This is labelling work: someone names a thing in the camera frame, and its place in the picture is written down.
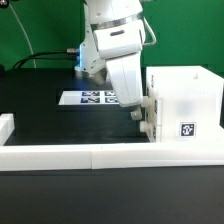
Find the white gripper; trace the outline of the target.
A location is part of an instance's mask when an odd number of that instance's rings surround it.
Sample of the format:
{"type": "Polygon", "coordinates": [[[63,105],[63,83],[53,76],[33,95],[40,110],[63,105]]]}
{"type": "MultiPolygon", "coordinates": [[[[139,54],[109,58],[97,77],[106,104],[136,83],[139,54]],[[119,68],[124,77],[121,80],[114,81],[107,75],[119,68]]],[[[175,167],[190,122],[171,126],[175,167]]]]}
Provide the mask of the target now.
{"type": "MultiPolygon", "coordinates": [[[[140,56],[145,41],[141,20],[93,32],[100,58],[122,107],[140,105],[143,101],[140,56]]],[[[141,120],[141,107],[130,112],[133,120],[141,120]]]]}

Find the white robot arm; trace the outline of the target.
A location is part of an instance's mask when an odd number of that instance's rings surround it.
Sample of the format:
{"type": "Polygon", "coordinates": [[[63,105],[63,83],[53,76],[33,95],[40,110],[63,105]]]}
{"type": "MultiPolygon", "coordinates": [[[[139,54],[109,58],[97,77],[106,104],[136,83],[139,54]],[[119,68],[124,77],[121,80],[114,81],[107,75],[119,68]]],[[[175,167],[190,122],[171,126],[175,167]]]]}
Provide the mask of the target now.
{"type": "Polygon", "coordinates": [[[140,0],[83,0],[85,38],[76,73],[101,85],[110,81],[120,106],[142,118],[140,56],[145,29],[140,0]]]}

